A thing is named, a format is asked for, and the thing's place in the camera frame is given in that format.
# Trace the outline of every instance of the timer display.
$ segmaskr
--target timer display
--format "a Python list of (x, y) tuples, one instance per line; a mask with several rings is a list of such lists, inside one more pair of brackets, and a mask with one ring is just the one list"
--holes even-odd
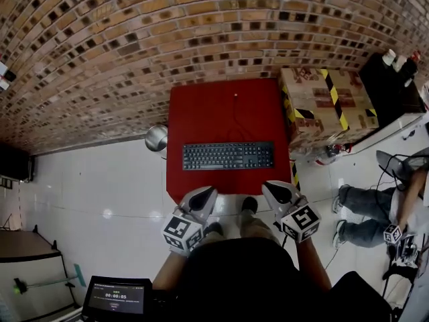
[(143, 313), (144, 287), (94, 284), (88, 306), (118, 313)]

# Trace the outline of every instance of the metal trash can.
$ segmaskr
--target metal trash can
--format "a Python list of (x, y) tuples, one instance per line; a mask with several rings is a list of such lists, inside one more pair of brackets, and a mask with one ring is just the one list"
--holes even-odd
[(146, 147), (162, 158), (167, 158), (167, 127), (155, 125), (151, 127), (145, 137)]

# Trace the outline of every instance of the floor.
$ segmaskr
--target floor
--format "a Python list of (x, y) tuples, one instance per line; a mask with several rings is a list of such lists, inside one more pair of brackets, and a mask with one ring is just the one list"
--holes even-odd
[[(331, 212), (338, 188), (342, 184), (374, 188), (381, 174), (375, 159), (378, 149), (413, 154), (428, 146), (428, 135), (421, 127), (406, 141), (398, 134), (329, 166), (297, 162), (302, 192), (322, 215), (313, 242), (333, 284), (355, 270), (382, 292), (381, 275), (387, 268), (384, 245), (365, 249), (345, 244), (337, 253), (332, 247), (338, 219), (362, 220), (347, 209), (341, 216)], [(166, 192), (165, 160), (146, 150), (143, 140), (135, 140), (41, 156), (36, 164), (32, 183), (14, 183), (12, 191), (1, 189), (0, 222), (12, 213), (14, 228), (22, 225), (31, 230), (37, 224), (46, 239), (57, 241), (70, 272), (74, 263), (80, 265), (86, 282), (92, 275), (154, 279), (168, 255), (160, 229), (175, 207)], [(382, 189), (394, 185), (387, 176), (382, 183)], [(210, 221), (223, 222), (230, 237), (238, 237), (235, 222), (243, 199), (220, 195), (210, 217)], [(257, 199), (258, 217), (272, 225), (272, 211), (263, 197)], [(273, 231), (283, 240), (283, 234), (274, 227)], [(290, 239), (286, 249), (298, 266)], [(392, 277), (387, 300), (402, 305), (409, 287), (407, 280)], [(82, 303), (85, 288), (78, 285), (74, 291)]]

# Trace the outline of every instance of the red tabletop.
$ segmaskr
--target red tabletop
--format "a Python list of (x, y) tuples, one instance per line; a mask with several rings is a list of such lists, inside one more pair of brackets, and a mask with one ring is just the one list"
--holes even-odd
[[(197, 143), (274, 143), (274, 167), (182, 169), (182, 146)], [(170, 98), (167, 191), (178, 204), (202, 186), (219, 193), (260, 195), (267, 180), (290, 182), (289, 152), (277, 82), (255, 79), (174, 87)]]

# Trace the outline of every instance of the keyboard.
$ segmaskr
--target keyboard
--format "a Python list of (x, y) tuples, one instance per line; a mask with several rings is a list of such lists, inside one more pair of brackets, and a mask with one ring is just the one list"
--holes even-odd
[(273, 142), (185, 144), (183, 170), (274, 167)]

